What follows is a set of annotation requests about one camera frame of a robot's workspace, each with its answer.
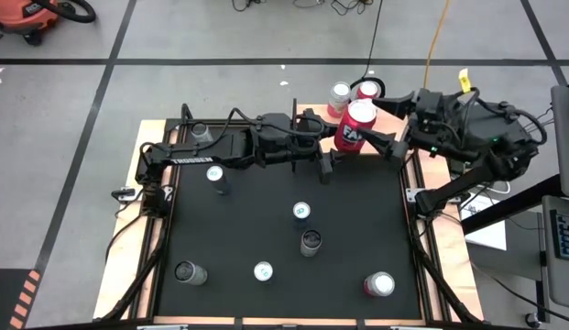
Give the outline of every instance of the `white paper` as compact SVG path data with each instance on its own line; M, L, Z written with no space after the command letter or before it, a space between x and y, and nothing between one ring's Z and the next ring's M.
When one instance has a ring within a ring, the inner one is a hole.
M492 206L492 202L497 204L498 201L479 195L474 201L465 206L465 209L461 210L461 218L465 219L471 215L474 215L488 207ZM486 228L480 229L474 233L465 235L465 241L469 243L479 244L484 247L497 248L506 251L506 226L504 221L495 223L494 225L487 226Z

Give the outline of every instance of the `yellow tag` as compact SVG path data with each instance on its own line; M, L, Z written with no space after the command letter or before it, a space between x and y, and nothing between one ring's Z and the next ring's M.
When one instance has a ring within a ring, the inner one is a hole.
M467 68L459 72L459 82L461 83L461 90L464 91L464 93L471 92L471 82L469 81L469 77L467 77Z

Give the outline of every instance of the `red vacuum cleaner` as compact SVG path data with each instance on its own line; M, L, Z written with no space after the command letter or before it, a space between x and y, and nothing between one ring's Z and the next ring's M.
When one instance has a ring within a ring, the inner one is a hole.
M86 15L77 15L72 4L57 0L0 0L0 30L21 35L29 45L37 46L42 42L42 33L54 27L58 17L78 23L94 22L96 14L89 3L70 1L84 9Z

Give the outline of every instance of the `yellow cable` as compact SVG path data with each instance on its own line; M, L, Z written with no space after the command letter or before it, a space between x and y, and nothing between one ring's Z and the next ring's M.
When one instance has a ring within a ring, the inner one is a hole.
M436 31L434 31L434 37L432 38L431 48L429 49L429 55L427 56L427 64L424 67L424 81L422 82L422 88L427 88L427 79L429 78L429 66L431 65L431 57L432 57L432 52L434 51L434 44L437 43L437 39L439 38L439 33L441 33L441 27L443 26L443 22L445 20L445 17L447 16L447 10L449 9L450 4L451 0L445 0L445 8L443 8L441 19L439 19L439 25L437 26Z

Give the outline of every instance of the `black table surface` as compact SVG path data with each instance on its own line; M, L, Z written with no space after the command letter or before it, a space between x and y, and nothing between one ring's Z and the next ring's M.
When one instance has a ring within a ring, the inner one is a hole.
M337 165L329 185L308 161L296 173L289 164L224 170L232 191L221 196L208 168L181 169L156 315L421 319L396 169L360 156ZM300 253L297 202L311 207L309 226L323 236L313 258ZM183 260L206 268L208 281L175 280ZM254 277L259 261L274 269L269 284ZM364 278L377 271L396 282L389 297L364 294Z

